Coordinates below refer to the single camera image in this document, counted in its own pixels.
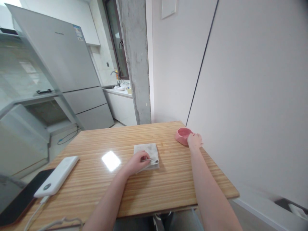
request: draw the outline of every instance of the door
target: door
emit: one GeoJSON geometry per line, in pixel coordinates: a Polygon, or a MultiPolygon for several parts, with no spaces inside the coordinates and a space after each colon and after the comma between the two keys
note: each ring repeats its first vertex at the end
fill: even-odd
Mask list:
{"type": "Polygon", "coordinates": [[[100,86],[79,26],[13,5],[7,7],[60,91],[100,86]]]}

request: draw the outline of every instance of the white cloth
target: white cloth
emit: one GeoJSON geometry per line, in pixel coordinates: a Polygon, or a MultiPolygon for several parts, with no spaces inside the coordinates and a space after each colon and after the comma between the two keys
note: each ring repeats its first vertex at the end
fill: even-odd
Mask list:
{"type": "Polygon", "coordinates": [[[159,168],[159,158],[158,158],[158,151],[155,143],[150,144],[137,144],[134,146],[134,154],[145,150],[149,156],[150,159],[153,161],[150,162],[150,165],[146,166],[143,170],[152,170],[152,169],[158,169],[159,168]]]}

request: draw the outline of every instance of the wooden table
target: wooden table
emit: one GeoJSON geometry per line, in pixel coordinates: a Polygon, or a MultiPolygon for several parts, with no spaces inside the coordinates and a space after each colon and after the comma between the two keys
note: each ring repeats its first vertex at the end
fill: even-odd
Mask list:
{"type": "MultiPolygon", "coordinates": [[[[30,230],[37,230],[63,217],[86,221],[118,170],[131,158],[134,145],[156,143],[160,169],[140,172],[128,179],[118,218],[181,210],[197,205],[190,151],[174,139],[183,123],[169,122],[81,131],[48,166],[55,168],[64,157],[80,160],[59,190],[35,216],[30,230]],[[110,172],[102,156],[113,151],[121,164],[110,172]]],[[[204,159],[228,199],[239,192],[202,148],[204,159]]],[[[22,221],[10,230],[23,230],[39,205],[37,200],[22,221]]]]}

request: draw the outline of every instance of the person's right hand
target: person's right hand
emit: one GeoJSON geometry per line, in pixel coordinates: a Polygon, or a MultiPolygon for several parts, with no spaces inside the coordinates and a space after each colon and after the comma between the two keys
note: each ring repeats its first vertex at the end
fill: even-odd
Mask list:
{"type": "Polygon", "coordinates": [[[123,170],[127,176],[134,175],[150,164],[150,160],[146,159],[150,159],[149,154],[145,150],[139,151],[123,166],[123,170]]]}
{"type": "Polygon", "coordinates": [[[188,146],[190,148],[196,147],[196,148],[201,148],[203,143],[202,143],[202,137],[200,134],[189,134],[189,137],[187,139],[188,146]]]}

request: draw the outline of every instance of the faucet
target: faucet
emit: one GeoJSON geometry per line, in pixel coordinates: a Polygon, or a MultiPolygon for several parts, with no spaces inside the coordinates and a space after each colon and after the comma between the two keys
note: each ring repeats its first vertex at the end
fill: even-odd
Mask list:
{"type": "Polygon", "coordinates": [[[119,85],[119,87],[120,87],[120,86],[121,86],[121,83],[120,83],[120,79],[119,79],[119,74],[118,74],[117,72],[113,71],[113,72],[110,73],[110,75],[112,75],[112,73],[115,73],[115,74],[116,74],[117,80],[118,80],[117,85],[119,85]]]}

